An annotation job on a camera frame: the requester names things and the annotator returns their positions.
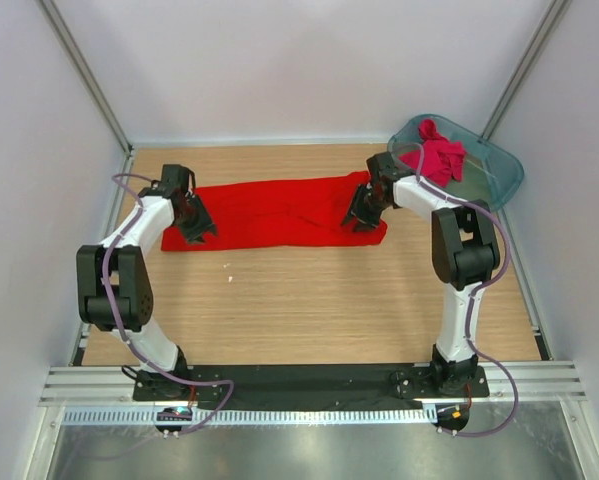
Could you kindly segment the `red t shirt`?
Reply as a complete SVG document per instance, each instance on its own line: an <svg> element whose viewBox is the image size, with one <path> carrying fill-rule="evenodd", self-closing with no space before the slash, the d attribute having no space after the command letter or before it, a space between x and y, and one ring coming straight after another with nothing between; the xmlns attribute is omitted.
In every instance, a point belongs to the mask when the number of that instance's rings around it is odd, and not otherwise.
<svg viewBox="0 0 599 480"><path fill-rule="evenodd" d="M202 244L188 243L175 227L162 235L164 252L224 251L277 246L357 247L380 244L388 226L370 231L342 225L357 187L367 183L365 171L344 176L269 180L199 187L217 227Z"/></svg>

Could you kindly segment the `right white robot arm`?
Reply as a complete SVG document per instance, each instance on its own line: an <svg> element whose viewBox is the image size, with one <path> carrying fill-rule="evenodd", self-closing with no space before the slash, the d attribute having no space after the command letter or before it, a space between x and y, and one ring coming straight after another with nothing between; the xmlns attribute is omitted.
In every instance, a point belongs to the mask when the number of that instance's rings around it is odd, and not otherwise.
<svg viewBox="0 0 599 480"><path fill-rule="evenodd" d="M370 178L357 187L342 224L354 232L374 231L388 208L430 222L433 270L445 293L429 382L440 395L458 395L477 375L473 336L483 291L500 265L495 219L487 203L449 195L389 152L373 155L366 165Z"/></svg>

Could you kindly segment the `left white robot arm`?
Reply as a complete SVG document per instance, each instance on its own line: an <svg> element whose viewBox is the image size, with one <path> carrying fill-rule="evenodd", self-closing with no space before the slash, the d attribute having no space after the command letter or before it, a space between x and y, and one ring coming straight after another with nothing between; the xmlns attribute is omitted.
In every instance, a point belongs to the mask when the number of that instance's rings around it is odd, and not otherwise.
<svg viewBox="0 0 599 480"><path fill-rule="evenodd" d="M124 343L140 361L141 371L156 377L156 388L170 400L183 398L191 380L185 356L168 339L154 315L154 296L145 256L162 233L173 227L191 245L202 245L217 227L195 192L194 172L166 164L161 177L146 178L140 192L112 177L134 199L128 216L106 238L84 245L76 254L77 295L81 320Z"/></svg>

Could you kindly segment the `magenta t shirt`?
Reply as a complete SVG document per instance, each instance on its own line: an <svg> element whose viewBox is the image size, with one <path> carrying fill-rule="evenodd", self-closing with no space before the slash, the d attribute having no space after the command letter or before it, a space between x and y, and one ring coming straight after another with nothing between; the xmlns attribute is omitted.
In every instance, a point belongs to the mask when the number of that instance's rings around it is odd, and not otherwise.
<svg viewBox="0 0 599 480"><path fill-rule="evenodd" d="M424 119L418 132L424 153L421 174L442 188L446 188L452 180L462 182L467 155L463 144L451 142L441 135L432 119Z"/></svg>

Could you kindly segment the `teal plastic bin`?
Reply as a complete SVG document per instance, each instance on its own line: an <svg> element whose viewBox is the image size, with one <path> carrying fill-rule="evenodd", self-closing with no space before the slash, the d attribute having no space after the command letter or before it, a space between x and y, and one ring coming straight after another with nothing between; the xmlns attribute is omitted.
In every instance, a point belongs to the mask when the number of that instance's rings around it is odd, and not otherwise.
<svg viewBox="0 0 599 480"><path fill-rule="evenodd" d="M483 199L493 211L501 209L512 199L524 179L520 161L509 152L443 116L421 114L413 117L390 138L388 151L409 166L417 167L419 151L415 145L421 144L418 127L424 119L432 119L441 135L451 142L461 142L467 152L463 181L452 180L443 188L445 191L467 200Z"/></svg>

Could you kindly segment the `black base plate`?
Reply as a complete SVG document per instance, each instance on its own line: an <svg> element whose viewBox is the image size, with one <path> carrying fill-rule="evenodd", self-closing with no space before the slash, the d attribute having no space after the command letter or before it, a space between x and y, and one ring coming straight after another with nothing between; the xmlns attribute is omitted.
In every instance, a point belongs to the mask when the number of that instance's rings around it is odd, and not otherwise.
<svg viewBox="0 0 599 480"><path fill-rule="evenodd" d="M424 364L197 365L191 388L158 373L121 367L139 402L194 400L204 410L227 398L225 411L387 411L414 409L422 399L479 399L490 391L484 369L467 381L441 385Z"/></svg>

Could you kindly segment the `left aluminium corner post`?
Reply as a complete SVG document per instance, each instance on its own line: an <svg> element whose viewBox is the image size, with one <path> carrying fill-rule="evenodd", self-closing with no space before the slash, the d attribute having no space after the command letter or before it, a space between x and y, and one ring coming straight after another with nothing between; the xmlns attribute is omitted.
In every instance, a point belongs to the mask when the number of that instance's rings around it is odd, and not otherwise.
<svg viewBox="0 0 599 480"><path fill-rule="evenodd" d="M56 2L52 0L37 0L36 4L45 16L51 30L54 32L70 63L73 65L77 76L100 112L105 124L121 147L121 150L124 152L124 155L130 156L133 153L132 143L124 132Z"/></svg>

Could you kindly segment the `aluminium corner post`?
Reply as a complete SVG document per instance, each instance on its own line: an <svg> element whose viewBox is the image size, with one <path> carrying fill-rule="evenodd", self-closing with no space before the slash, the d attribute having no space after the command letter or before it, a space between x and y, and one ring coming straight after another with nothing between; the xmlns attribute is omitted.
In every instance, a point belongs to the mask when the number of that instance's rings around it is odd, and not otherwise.
<svg viewBox="0 0 599 480"><path fill-rule="evenodd" d="M56 2L52 0L37 0L36 4L45 16L51 30L54 32L70 63L73 65L77 76L100 112L105 124L121 147L121 150L124 152L124 155L130 156L133 153L132 143L124 132Z"/></svg>
<svg viewBox="0 0 599 480"><path fill-rule="evenodd" d="M491 140L496 133L571 4L571 0L549 2L482 130L483 139Z"/></svg>

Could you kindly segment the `aluminium front rail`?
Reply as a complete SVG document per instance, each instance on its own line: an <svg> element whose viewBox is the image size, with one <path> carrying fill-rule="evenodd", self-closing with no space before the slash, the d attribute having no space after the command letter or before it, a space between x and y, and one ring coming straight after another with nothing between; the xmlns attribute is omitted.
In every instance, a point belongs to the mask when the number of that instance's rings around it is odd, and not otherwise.
<svg viewBox="0 0 599 480"><path fill-rule="evenodd" d="M494 364L484 362L489 388L487 397L473 395L475 403L510 402L512 385ZM581 401L586 398L583 383L571 361L506 362L521 402ZM48 374L40 406L122 405L131 401L133 383L118 367L53 367Z"/></svg>

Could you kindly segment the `right aluminium corner post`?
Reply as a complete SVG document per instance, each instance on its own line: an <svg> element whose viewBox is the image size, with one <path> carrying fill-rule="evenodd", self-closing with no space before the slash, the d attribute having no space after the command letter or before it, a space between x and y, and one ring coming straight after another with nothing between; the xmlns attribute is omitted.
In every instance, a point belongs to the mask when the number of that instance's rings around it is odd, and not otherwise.
<svg viewBox="0 0 599 480"><path fill-rule="evenodd" d="M571 0L549 2L482 130L483 139L491 140L496 133L571 4Z"/></svg>

